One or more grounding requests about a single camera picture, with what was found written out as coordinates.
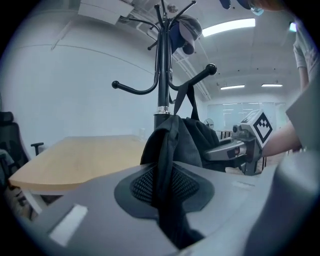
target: glass wall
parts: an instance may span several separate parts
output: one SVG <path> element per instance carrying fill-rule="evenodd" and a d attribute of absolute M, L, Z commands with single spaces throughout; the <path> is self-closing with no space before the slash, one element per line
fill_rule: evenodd
<path fill-rule="evenodd" d="M 262 109 L 277 130 L 288 122 L 285 103 L 244 102 L 208 105 L 208 118 L 214 122 L 216 131 L 231 131 L 233 125 L 241 122 L 253 110 Z"/>

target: forearm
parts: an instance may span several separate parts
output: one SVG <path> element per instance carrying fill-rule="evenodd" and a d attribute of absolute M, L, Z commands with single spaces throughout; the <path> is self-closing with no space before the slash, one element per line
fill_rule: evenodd
<path fill-rule="evenodd" d="M 262 149 L 263 157 L 274 156 L 301 145 L 295 128 L 289 121 L 284 127 L 275 131 Z"/>

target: ceiling light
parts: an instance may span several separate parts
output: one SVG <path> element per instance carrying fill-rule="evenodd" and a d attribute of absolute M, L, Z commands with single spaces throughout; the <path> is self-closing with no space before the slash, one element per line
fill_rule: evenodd
<path fill-rule="evenodd" d="M 226 87 L 221 87 L 221 90 L 236 89 L 236 88 L 243 88 L 243 87 L 245 86 L 244 85 L 226 86 Z"/>
<path fill-rule="evenodd" d="M 264 83 L 261 87 L 282 87 L 282 84 L 267 84 Z"/>
<path fill-rule="evenodd" d="M 291 22 L 291 23 L 290 23 L 289 31 L 297 32 L 297 25 L 296 25 L 296 23 L 294 23 L 294 22 Z"/>
<path fill-rule="evenodd" d="M 254 18 L 238 19 L 205 28 L 202 30 L 202 34 L 204 37 L 207 37 L 228 30 L 251 28 L 255 26 L 256 20 Z"/>

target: table leg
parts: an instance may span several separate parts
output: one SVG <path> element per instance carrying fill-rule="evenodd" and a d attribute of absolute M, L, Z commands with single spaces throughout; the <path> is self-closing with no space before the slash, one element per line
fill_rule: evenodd
<path fill-rule="evenodd" d="M 47 207 L 47 204 L 43 201 L 39 194 L 32 194 L 29 189 L 21 189 L 25 199 L 35 210 L 37 214 L 40 214 L 44 208 Z"/>

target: wooden table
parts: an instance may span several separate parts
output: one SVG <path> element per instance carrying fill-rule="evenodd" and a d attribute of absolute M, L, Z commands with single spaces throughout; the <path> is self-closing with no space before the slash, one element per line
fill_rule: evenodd
<path fill-rule="evenodd" d="M 66 137 L 15 172 L 20 187 L 39 214 L 47 205 L 40 195 L 64 195 L 93 178 L 138 166 L 145 141 L 134 135 Z"/>

